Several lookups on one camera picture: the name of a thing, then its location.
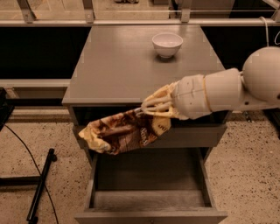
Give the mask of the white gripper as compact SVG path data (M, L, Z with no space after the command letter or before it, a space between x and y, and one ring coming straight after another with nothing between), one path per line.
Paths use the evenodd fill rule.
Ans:
M205 76L186 76L148 96L141 110L150 116L195 120L212 113L207 103Z

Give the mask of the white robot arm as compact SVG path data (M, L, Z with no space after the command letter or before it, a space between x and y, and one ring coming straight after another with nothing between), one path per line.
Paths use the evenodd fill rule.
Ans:
M280 48L253 52L242 70L185 76L147 97L142 111L151 116L197 119L223 110L280 107Z

